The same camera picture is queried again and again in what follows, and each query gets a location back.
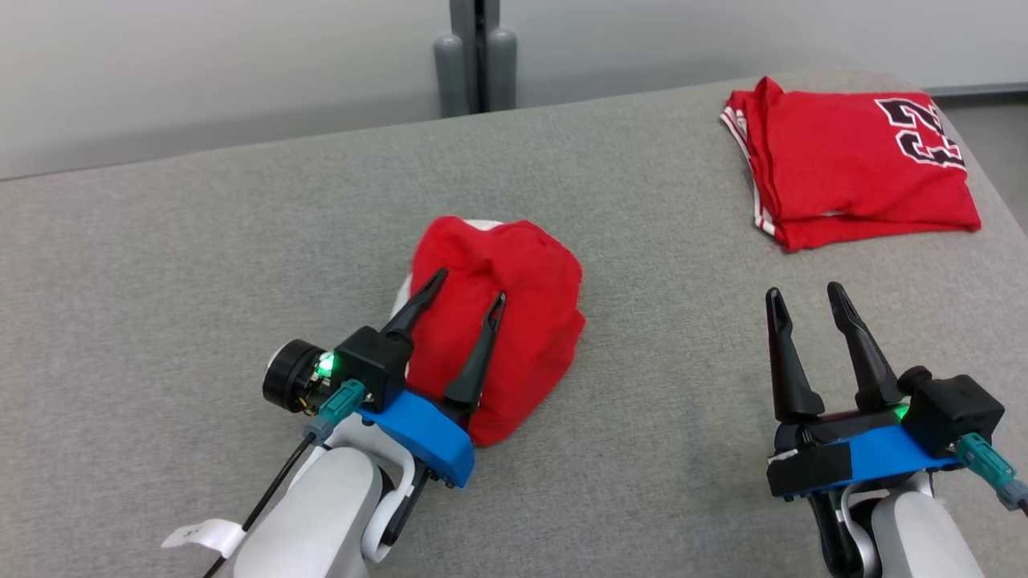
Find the gray fabric surface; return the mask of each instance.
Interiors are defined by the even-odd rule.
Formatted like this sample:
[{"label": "gray fabric surface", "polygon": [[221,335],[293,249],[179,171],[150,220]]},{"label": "gray fabric surface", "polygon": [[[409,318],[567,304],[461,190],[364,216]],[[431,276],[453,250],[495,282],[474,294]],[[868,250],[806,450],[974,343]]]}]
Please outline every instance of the gray fabric surface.
[{"label": "gray fabric surface", "polygon": [[[787,88],[906,87],[780,75]],[[282,342],[388,315],[440,214],[527,218],[575,252],[570,373],[464,493],[429,487],[375,578],[822,576],[809,508],[770,497],[764,292],[785,294],[830,410],[855,385],[824,285],[898,370],[967,372],[1028,467],[1028,241],[969,159],[975,234],[783,255],[718,121],[755,79],[227,149],[0,185],[5,576],[199,576],[176,527],[242,520],[299,438],[262,400]],[[938,486],[986,575],[1028,527],[971,474]]]}]

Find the jersey number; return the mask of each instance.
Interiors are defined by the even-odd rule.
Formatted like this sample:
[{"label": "jersey number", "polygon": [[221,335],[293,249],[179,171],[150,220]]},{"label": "jersey number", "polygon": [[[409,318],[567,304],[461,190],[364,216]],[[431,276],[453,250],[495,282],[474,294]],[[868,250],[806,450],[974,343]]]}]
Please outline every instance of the jersey number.
[{"label": "jersey number", "polygon": [[904,154],[918,162],[966,171],[957,143],[943,134],[935,107],[924,108],[907,99],[878,99],[875,103],[885,111],[889,124],[901,129],[896,143]]}]

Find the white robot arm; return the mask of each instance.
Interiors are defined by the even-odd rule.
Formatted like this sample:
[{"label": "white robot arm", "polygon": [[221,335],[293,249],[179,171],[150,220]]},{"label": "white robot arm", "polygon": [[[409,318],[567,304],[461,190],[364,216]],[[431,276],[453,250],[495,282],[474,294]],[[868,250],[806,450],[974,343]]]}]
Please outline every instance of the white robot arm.
[{"label": "white robot arm", "polygon": [[[467,428],[506,296],[500,293],[485,312],[479,338],[442,399],[429,401],[408,391],[405,369],[411,330],[445,279],[445,269],[437,272],[381,330],[362,327],[332,351],[299,339],[280,349],[268,364],[264,398],[313,417],[303,442],[242,526],[215,519],[183,527],[162,547],[218,550],[206,578],[219,571],[237,578],[362,578],[366,563],[390,552],[429,480],[463,489],[475,464]],[[307,445],[315,447],[309,458],[258,523]],[[383,466],[398,467],[399,480]]]},{"label": "white robot arm", "polygon": [[[1003,406],[967,375],[932,380],[914,367],[897,378],[842,285],[830,283],[828,293],[853,362],[857,409],[822,414],[793,345],[784,299],[770,289],[771,381],[781,424],[768,459],[771,494],[810,503],[833,577],[981,577],[931,476],[966,467],[1008,510],[1028,512],[1028,487],[989,441]],[[883,490],[885,498],[867,496]]]}]

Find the folded red shirt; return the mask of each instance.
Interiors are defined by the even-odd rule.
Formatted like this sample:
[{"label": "folded red shirt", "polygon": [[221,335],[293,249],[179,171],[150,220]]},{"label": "folded red shirt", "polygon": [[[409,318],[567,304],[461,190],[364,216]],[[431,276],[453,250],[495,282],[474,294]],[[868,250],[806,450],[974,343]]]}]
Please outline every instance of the folded red shirt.
[{"label": "folded red shirt", "polygon": [[982,221],[924,93],[735,91],[722,120],[749,160],[754,222],[785,251]]},{"label": "folded red shirt", "polygon": [[582,267],[575,255],[528,221],[480,230],[440,217],[414,253],[412,287],[449,269],[432,308],[414,327],[407,381],[438,399],[464,366],[497,295],[507,295],[481,405],[468,433],[476,445],[503,440],[556,387],[585,326],[578,310]]}]

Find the cable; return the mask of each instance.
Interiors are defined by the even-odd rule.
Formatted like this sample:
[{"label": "cable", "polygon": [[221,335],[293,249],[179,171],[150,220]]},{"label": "cable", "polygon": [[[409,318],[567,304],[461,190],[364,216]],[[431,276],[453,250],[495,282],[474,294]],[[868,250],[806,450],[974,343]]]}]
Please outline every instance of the cable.
[{"label": "cable", "polygon": [[207,574],[204,575],[204,578],[214,578],[214,575],[217,574],[219,570],[221,570],[221,565],[223,564],[225,564],[224,556],[218,556],[218,559],[215,561],[214,566],[211,567],[211,570],[207,571]]},{"label": "cable", "polygon": [[303,438],[303,441],[301,441],[300,444],[296,446],[296,449],[293,450],[293,455],[290,456],[289,460],[286,461],[286,465],[282,466],[282,469],[279,470],[279,475],[274,476],[274,479],[271,481],[271,485],[267,486],[267,491],[264,492],[264,496],[261,497],[260,502],[257,502],[257,505],[254,506],[254,511],[250,512],[250,516],[247,517],[247,520],[243,522],[244,532],[248,532],[250,530],[250,527],[252,527],[254,522],[257,521],[257,517],[260,516],[260,513],[262,511],[264,511],[264,506],[266,506],[267,503],[271,501],[271,496],[274,496],[276,491],[279,490],[279,486],[282,485],[283,480],[285,480],[286,476],[289,475],[289,470],[293,469],[293,466],[295,466],[296,462],[299,461],[300,456],[303,455],[303,450],[305,450],[307,446],[314,442],[314,440],[315,440],[315,434],[309,433],[306,435],[306,437]]},{"label": "cable", "polygon": [[1009,511],[1021,508],[1028,515],[1028,485],[1017,479],[1018,471],[977,433],[957,439],[957,460],[996,491],[996,498]]}]

